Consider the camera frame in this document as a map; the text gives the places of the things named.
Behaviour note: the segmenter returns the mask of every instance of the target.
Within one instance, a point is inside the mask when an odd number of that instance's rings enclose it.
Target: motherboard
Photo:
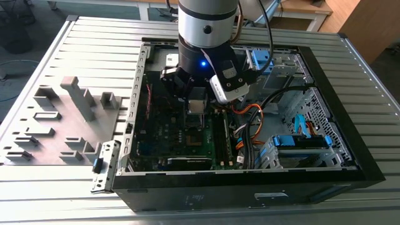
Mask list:
[[[157,75],[146,76],[130,150],[133,171],[235,169],[226,110],[207,106],[207,113],[187,114],[183,102],[162,93]]]

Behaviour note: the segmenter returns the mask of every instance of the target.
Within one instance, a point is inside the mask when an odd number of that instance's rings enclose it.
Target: metal bracket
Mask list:
[[[78,16],[77,15],[67,15],[66,21],[77,21]]]
[[[143,76],[143,66],[146,61],[147,52],[150,51],[150,47],[142,45],[139,48],[139,54],[137,59],[137,67],[135,67],[135,75],[134,75],[134,83],[131,87],[131,94],[129,100],[129,108],[127,108],[127,118],[125,121],[125,132],[123,132],[123,141],[119,147],[121,152],[118,154],[118,163],[117,163],[117,171],[115,176],[122,174],[125,170],[125,166],[127,164],[127,157],[130,153],[131,143],[133,143],[133,128],[134,128],[134,120],[137,113],[137,105],[138,105],[138,96],[141,89],[141,80]]]
[[[98,158],[93,163],[93,188],[91,194],[113,193],[111,182],[118,160],[119,142],[109,141],[102,144]]]

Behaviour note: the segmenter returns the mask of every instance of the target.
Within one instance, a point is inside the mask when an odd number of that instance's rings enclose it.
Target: blue tab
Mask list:
[[[271,139],[273,139],[274,146],[279,146],[279,141],[278,141],[277,137],[273,137]]]
[[[326,142],[327,146],[333,145],[333,141],[331,141],[331,138],[329,137],[329,135],[325,136],[325,142]]]
[[[253,50],[251,51],[251,58],[255,64],[255,68],[261,69],[265,65],[267,58],[269,58],[269,52],[266,50]],[[273,69],[273,62],[270,61],[269,66],[266,67],[265,71],[262,72],[262,75],[267,75]]]
[[[262,149],[259,156],[262,156],[266,153],[266,148]]]
[[[299,127],[301,127],[301,133],[305,135],[306,138],[310,138],[310,135],[309,135],[307,130],[306,130],[303,116],[301,114],[297,114],[295,117],[294,117],[294,133],[298,132]]]
[[[294,146],[294,139],[291,135],[277,135],[281,146]]]

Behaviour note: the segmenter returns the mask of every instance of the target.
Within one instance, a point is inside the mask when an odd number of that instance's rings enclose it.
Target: metal workbench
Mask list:
[[[169,22],[90,17],[66,21],[0,126],[0,138],[18,122],[17,117],[31,103],[38,85],[51,85],[63,75],[77,76],[79,87],[89,88],[91,95],[111,91],[121,96],[118,120],[123,120],[122,109],[129,103],[139,38],[175,36],[177,25]],[[289,30],[273,30],[273,37],[275,44],[302,45],[313,50],[386,181],[315,205],[134,214],[115,194],[90,195],[90,166],[1,165],[0,223],[57,221],[61,224],[91,222],[98,225],[183,218],[187,223],[198,224],[395,224],[400,217],[398,104],[347,39],[337,34]],[[266,40],[263,29],[242,29],[239,43],[266,43]],[[122,129],[122,123],[117,123],[114,134]]]

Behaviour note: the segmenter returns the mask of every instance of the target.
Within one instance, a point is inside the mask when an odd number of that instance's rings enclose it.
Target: label on case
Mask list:
[[[166,55],[165,66],[175,67],[178,62],[179,62],[178,54],[167,54]]]
[[[274,192],[274,193],[254,193],[255,200],[259,200],[258,198],[274,198],[274,197],[287,197],[287,195],[282,192]]]
[[[237,156],[237,158],[235,158],[235,162],[238,162],[238,163],[243,163],[243,157],[241,157],[241,156]]]

